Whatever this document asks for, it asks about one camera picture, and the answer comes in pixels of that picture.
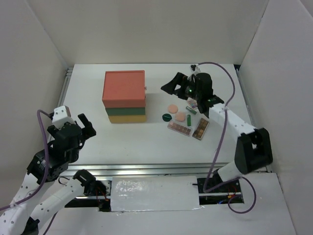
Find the round peach powder puff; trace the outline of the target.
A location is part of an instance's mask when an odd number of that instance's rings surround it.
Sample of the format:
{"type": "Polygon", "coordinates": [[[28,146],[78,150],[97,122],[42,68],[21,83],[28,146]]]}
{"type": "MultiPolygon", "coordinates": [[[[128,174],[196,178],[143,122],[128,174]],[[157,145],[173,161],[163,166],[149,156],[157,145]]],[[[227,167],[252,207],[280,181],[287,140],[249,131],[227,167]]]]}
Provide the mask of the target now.
{"type": "Polygon", "coordinates": [[[178,106],[177,105],[174,105],[174,104],[170,104],[168,106],[168,112],[171,113],[171,114],[176,114],[178,112],[178,106]]]}

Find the small colourful eyeshadow palette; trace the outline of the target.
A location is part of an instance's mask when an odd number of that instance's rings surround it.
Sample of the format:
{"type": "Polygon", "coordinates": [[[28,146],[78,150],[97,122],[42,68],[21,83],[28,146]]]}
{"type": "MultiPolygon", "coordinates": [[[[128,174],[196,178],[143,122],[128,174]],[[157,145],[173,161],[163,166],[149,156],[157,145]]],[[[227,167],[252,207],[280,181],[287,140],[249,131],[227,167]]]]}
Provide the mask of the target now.
{"type": "Polygon", "coordinates": [[[189,105],[193,110],[195,110],[195,109],[198,108],[198,105],[197,105],[196,100],[194,100],[194,99],[192,99],[192,98],[188,98],[188,99],[187,99],[187,103],[188,103],[188,105],[189,105]]]}

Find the rounded peach makeup sponge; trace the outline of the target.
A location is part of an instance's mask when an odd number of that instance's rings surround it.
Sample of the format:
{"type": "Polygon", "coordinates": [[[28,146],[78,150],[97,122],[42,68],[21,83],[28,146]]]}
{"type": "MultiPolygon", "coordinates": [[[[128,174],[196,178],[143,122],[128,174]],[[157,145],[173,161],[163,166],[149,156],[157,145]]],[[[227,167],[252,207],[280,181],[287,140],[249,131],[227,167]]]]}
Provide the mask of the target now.
{"type": "Polygon", "coordinates": [[[175,114],[175,120],[178,122],[184,122],[186,119],[186,113],[184,112],[177,112],[175,114]]]}

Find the dark green round puff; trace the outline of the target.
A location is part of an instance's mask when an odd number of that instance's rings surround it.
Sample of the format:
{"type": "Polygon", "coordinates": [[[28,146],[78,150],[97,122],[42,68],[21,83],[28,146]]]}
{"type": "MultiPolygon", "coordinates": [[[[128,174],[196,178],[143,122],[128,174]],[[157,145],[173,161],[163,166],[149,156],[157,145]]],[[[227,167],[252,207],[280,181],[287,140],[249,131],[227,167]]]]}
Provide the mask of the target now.
{"type": "Polygon", "coordinates": [[[172,116],[169,113],[163,114],[162,119],[164,122],[170,122],[172,120],[172,116]]]}

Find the green lipstick tube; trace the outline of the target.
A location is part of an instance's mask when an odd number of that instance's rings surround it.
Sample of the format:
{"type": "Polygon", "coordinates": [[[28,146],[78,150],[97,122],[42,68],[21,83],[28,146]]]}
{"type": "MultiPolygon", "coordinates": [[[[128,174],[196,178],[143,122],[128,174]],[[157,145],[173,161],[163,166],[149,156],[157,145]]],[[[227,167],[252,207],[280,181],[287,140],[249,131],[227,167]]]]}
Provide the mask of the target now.
{"type": "Polygon", "coordinates": [[[190,127],[191,126],[191,116],[187,115],[187,126],[190,127]]]}

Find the salmon top drawer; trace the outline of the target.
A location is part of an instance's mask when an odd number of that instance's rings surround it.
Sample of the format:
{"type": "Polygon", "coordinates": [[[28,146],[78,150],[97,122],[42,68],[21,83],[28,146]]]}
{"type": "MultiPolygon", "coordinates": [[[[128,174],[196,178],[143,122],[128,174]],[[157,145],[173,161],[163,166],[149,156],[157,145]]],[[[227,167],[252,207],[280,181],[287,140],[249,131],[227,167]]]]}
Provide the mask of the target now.
{"type": "Polygon", "coordinates": [[[146,84],[145,84],[145,71],[143,71],[143,85],[144,85],[144,96],[145,96],[144,97],[144,101],[146,103],[146,90],[147,90],[147,87],[146,87],[146,84]]]}

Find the green drawer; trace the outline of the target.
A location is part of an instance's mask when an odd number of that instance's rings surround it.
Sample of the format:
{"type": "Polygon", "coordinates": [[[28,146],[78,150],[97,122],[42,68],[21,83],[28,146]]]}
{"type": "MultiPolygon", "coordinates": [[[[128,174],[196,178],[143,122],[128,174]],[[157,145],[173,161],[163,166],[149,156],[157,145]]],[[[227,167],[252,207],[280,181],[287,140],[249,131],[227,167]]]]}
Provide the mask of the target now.
{"type": "Polygon", "coordinates": [[[108,116],[145,115],[146,100],[103,100],[108,116]]]}

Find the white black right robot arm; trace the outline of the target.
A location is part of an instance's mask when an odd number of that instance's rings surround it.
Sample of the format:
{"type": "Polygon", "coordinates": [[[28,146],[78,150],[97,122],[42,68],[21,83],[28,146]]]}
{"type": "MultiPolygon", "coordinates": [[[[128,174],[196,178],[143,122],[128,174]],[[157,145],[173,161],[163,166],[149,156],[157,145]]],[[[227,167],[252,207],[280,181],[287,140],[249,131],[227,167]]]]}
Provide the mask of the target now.
{"type": "Polygon", "coordinates": [[[214,94],[211,76],[200,72],[191,76],[177,73],[161,87],[164,92],[180,99],[191,98],[197,102],[198,111],[222,126],[222,133],[231,132],[236,142],[234,160],[217,170],[209,170],[203,185],[204,192],[225,191],[232,180],[263,168],[272,163],[269,133],[265,128],[256,128],[228,108],[214,94]]]}

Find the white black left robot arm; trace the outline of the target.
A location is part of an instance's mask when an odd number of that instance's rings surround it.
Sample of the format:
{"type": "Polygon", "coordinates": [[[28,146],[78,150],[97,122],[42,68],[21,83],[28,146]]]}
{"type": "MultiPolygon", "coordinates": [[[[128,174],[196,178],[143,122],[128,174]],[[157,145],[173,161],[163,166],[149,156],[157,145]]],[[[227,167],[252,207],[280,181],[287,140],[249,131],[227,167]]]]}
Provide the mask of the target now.
{"type": "Polygon", "coordinates": [[[67,170],[69,163],[78,160],[86,140],[96,135],[92,123],[84,114],[78,118],[80,127],[69,115],[59,111],[50,114],[52,125],[47,132],[54,138],[48,142],[41,119],[37,118],[44,139],[44,149],[37,152],[25,174],[22,185],[10,205],[2,207],[0,233],[2,235],[37,235],[46,222],[52,222],[58,211],[76,196],[91,195],[96,189],[96,178],[87,170],[78,170],[56,193],[41,201],[42,196],[67,170]]]}

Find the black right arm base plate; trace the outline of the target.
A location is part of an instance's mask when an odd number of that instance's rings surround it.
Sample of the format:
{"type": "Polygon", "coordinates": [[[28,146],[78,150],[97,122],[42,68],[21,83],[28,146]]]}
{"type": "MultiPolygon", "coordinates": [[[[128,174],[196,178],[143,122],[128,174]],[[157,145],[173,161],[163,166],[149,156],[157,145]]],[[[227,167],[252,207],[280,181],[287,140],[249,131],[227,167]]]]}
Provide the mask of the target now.
{"type": "MultiPolygon", "coordinates": [[[[204,182],[205,178],[197,178],[198,191],[200,194],[204,193],[203,191],[204,182]]],[[[237,193],[237,192],[241,192],[241,187],[238,180],[222,185],[219,188],[210,191],[209,193],[237,193]]]]}

